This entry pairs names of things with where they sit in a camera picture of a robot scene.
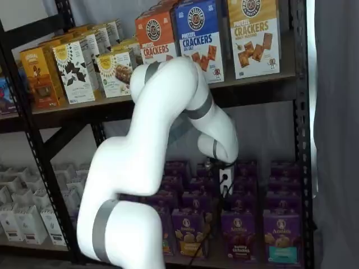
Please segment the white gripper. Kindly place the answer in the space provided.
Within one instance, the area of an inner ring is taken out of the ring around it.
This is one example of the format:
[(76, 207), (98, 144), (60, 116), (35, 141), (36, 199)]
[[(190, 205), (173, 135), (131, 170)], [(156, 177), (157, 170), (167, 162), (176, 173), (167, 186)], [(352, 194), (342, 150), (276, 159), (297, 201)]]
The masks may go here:
[(219, 189), (221, 194), (232, 194), (234, 166), (225, 165), (219, 169)]

